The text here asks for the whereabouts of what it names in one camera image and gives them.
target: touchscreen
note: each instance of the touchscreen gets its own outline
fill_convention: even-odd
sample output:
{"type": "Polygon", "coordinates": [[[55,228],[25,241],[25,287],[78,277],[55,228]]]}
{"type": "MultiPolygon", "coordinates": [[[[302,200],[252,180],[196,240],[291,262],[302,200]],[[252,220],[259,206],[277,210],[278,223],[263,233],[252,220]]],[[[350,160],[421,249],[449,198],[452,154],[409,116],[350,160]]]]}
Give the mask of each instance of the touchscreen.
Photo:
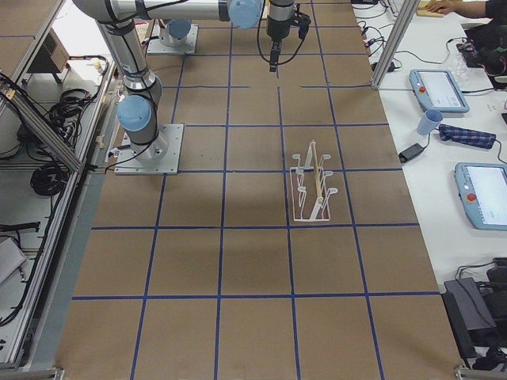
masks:
{"type": "Polygon", "coordinates": [[[426,93],[435,107],[463,107],[448,74],[441,71],[420,71],[426,93]]]}
{"type": "Polygon", "coordinates": [[[467,166],[484,224],[507,225],[507,176],[503,168],[467,166]]]}

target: wooden stick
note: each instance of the wooden stick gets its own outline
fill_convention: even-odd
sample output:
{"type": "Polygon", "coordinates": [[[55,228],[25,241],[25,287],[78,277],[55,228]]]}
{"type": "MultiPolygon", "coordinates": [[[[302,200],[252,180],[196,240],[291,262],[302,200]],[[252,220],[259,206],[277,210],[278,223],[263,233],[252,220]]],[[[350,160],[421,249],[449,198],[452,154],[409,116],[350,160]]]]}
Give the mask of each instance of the wooden stick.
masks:
{"type": "Polygon", "coordinates": [[[315,177],[315,189],[317,190],[317,202],[322,203],[324,197],[322,196],[322,187],[320,185],[320,169],[318,168],[317,149],[315,148],[315,141],[312,140],[311,153],[314,156],[314,177],[315,177]]]}

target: metal plate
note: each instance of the metal plate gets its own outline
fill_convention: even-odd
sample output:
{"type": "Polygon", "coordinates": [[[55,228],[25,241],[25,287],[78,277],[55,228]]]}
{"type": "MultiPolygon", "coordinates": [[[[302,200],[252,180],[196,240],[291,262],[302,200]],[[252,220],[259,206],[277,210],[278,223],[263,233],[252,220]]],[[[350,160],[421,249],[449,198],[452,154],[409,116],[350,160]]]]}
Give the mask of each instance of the metal plate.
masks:
{"type": "MultiPolygon", "coordinates": [[[[153,162],[140,162],[135,158],[131,161],[121,164],[114,169],[116,174],[177,174],[177,167],[180,161],[181,140],[183,139],[183,124],[165,124],[160,133],[163,133],[169,142],[167,153],[161,159],[153,162]]],[[[124,136],[122,144],[130,144],[127,135],[124,136]]],[[[118,156],[118,161],[125,161],[132,158],[134,154],[131,150],[122,150],[118,156]]]]}
{"type": "MultiPolygon", "coordinates": [[[[151,55],[183,55],[183,54],[195,54],[196,53],[196,44],[197,44],[197,29],[198,26],[192,24],[190,27],[190,32],[187,35],[187,40],[178,46],[169,47],[163,45],[160,40],[152,40],[148,45],[148,54],[151,55]]],[[[158,36],[158,31],[160,27],[155,25],[153,27],[153,32],[151,36],[158,36]]]]}

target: plastic cup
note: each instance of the plastic cup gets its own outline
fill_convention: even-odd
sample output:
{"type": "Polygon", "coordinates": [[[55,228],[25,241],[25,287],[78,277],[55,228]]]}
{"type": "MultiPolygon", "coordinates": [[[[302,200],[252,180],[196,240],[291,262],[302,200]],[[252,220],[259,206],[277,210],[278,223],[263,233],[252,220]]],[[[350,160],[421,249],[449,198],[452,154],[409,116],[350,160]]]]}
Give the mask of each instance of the plastic cup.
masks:
{"type": "Polygon", "coordinates": [[[440,125],[443,119],[444,116],[438,109],[428,109],[419,121],[417,133],[421,136],[431,133],[433,129],[440,125]]]}

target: blue joint cap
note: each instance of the blue joint cap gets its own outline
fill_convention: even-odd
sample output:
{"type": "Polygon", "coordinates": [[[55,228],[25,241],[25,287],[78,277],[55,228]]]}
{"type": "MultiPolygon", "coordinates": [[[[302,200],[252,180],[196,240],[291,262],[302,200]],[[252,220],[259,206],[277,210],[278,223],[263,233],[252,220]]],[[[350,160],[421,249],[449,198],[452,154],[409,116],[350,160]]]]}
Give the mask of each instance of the blue joint cap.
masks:
{"type": "Polygon", "coordinates": [[[253,28],[259,22],[262,0],[231,0],[229,17],[232,25],[240,29],[253,28]]]}
{"type": "Polygon", "coordinates": [[[142,131],[151,120],[150,102],[139,95],[130,95],[118,104],[116,115],[126,131],[142,131]]]}
{"type": "Polygon", "coordinates": [[[170,20],[167,23],[167,32],[178,39],[186,37],[190,32],[190,28],[192,28],[192,20],[170,20]]]}

